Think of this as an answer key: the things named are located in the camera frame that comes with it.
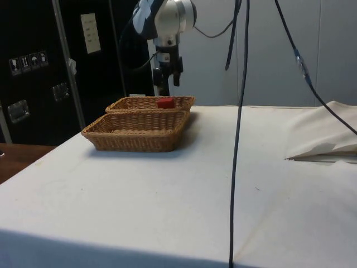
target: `wooden floor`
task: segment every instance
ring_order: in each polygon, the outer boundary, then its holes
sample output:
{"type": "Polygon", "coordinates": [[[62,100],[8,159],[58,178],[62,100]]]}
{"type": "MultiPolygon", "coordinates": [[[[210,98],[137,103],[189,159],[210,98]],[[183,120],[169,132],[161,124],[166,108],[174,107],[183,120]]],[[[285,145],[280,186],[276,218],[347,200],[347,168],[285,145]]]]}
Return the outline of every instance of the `wooden floor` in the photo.
{"type": "Polygon", "coordinates": [[[40,159],[55,147],[0,143],[0,184],[40,159]]]}

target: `metal latch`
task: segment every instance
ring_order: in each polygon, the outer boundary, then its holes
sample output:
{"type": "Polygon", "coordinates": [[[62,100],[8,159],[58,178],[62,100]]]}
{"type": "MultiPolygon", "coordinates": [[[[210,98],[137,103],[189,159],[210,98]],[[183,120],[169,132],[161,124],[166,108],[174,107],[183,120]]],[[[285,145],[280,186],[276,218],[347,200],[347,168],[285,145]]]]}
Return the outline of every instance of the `metal latch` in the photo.
{"type": "Polygon", "coordinates": [[[56,102],[61,102],[69,97],[69,88],[67,86],[67,83],[61,83],[52,87],[52,92],[54,94],[56,102]]]}
{"type": "Polygon", "coordinates": [[[13,124],[30,116],[30,111],[28,110],[27,101],[25,99],[8,106],[7,110],[13,124]]]}

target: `white tablecloth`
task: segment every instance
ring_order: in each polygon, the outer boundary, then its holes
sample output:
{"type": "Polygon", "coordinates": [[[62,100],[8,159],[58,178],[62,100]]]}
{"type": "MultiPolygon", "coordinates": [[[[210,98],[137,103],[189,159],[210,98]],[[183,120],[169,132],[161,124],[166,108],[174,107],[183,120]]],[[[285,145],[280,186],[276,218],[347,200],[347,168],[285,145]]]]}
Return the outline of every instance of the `white tablecloth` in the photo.
{"type": "MultiPolygon", "coordinates": [[[[356,267],[357,167],[284,160],[304,109],[244,108],[237,267],[356,267]]],[[[227,267],[237,108],[193,107],[179,150],[77,135],[0,185],[0,267],[227,267]]]]}

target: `woven basket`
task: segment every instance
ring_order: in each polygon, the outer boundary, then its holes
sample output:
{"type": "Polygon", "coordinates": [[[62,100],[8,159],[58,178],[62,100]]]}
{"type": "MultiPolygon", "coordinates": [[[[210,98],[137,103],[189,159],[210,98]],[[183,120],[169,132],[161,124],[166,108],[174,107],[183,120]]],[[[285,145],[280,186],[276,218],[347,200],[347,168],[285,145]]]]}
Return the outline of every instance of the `woven basket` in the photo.
{"type": "MultiPolygon", "coordinates": [[[[105,111],[107,113],[120,112],[126,109],[140,110],[140,111],[152,111],[162,109],[157,108],[157,101],[161,98],[172,98],[172,97],[127,97],[118,100],[117,102],[108,106],[105,111]]],[[[165,109],[168,111],[190,111],[192,105],[194,105],[196,98],[191,96],[185,97],[174,97],[175,108],[165,109]]]]}
{"type": "Polygon", "coordinates": [[[189,119],[186,111],[108,113],[82,130],[101,151],[173,151],[189,119]]]}

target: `red cube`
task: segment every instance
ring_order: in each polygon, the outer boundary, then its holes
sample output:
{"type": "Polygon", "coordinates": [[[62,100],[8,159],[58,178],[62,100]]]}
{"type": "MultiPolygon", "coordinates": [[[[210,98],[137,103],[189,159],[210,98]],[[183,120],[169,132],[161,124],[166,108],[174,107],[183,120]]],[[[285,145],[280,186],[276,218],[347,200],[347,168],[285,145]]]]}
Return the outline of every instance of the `red cube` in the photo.
{"type": "Polygon", "coordinates": [[[161,98],[157,101],[157,108],[159,109],[173,109],[175,107],[174,98],[161,98]]]}

